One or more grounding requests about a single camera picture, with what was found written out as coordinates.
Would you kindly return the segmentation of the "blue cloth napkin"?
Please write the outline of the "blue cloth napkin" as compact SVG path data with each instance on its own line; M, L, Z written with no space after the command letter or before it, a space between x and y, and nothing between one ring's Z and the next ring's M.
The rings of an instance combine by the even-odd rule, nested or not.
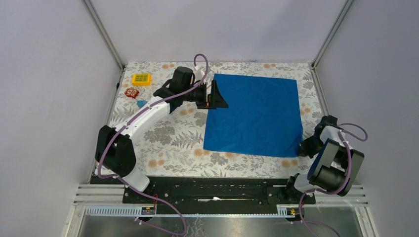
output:
M303 140L297 81L215 74L228 108L209 110L203 148L293 158Z

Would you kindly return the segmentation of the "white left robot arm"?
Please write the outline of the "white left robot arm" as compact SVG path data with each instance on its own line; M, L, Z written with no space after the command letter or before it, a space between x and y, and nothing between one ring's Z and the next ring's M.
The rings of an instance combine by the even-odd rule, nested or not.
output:
M157 89L137 113L115 127L105 125L100 128L95 153L98 163L97 175L100 178L104 178L101 173L104 167L112 171L111 178L119 178L125 185L134 188L134 196L140 202L147 203L153 198L153 190L148 186L149 178L136 168L134 144L140 136L185 101L194 102L197 109L229 107L218 89L216 80L211 81L208 93L208 84L203 79L195 78L192 69L177 67L172 78Z

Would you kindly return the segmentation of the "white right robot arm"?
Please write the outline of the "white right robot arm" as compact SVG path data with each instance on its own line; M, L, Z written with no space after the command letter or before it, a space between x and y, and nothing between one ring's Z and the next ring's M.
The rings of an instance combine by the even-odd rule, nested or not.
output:
M296 203L311 191L341 197L350 191L365 155L349 144L345 137L350 132L337 122L334 116L323 116L314 134L300 143L300 155L314 161L307 174L296 174L287 180L280 192L287 202Z

